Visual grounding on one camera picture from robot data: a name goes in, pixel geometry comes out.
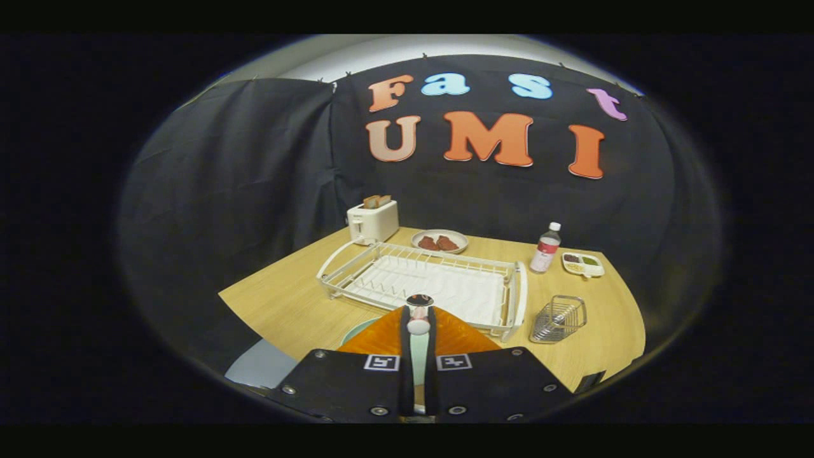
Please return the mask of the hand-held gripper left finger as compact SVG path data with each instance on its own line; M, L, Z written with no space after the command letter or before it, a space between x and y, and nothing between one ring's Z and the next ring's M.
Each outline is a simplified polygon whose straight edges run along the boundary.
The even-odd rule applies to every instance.
M268 402L312 422L401 422L415 400L409 316L399 307L355 336L357 344L387 343L385 350L311 350L270 389Z

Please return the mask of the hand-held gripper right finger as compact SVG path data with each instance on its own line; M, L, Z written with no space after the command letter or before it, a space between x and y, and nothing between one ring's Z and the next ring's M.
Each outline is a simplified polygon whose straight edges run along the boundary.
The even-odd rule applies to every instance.
M439 307L429 310L425 408L439 423L541 420L573 392L523 346L501 347Z

